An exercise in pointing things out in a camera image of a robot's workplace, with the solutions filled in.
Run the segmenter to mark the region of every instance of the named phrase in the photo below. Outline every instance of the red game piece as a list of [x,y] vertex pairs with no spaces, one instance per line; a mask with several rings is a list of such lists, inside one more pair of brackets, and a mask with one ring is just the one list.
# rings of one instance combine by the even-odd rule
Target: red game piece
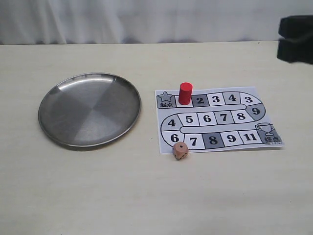
[[190,103],[192,93],[192,85],[188,82],[181,83],[179,90],[178,102],[182,105]]

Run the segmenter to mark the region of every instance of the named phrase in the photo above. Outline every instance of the wooden die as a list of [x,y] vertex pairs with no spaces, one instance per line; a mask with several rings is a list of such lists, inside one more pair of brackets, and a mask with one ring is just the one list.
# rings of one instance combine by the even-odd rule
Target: wooden die
[[173,145],[173,154],[177,160],[187,157],[188,152],[188,147],[184,142],[177,142]]

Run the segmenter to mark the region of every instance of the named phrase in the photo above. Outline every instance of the white backdrop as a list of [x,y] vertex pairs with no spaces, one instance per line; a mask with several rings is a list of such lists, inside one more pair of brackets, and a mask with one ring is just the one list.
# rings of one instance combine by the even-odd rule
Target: white backdrop
[[1,44],[277,40],[313,0],[0,0]]

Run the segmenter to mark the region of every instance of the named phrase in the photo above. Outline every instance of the white table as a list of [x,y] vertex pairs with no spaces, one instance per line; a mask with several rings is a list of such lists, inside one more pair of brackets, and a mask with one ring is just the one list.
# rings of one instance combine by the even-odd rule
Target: white table
[[[276,59],[277,42],[0,46],[0,234],[313,233],[313,67]],[[86,72],[131,81],[142,113],[125,137],[75,152],[37,111]],[[154,90],[255,86],[286,147],[160,155]]]

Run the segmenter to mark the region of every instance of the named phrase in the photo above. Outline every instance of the stainless steel plate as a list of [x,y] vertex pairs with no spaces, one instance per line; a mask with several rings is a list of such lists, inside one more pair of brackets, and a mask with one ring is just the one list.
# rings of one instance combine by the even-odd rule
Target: stainless steel plate
[[87,73],[67,79],[43,98],[39,124],[55,142],[95,147],[125,134],[141,109],[136,88],[124,78]]

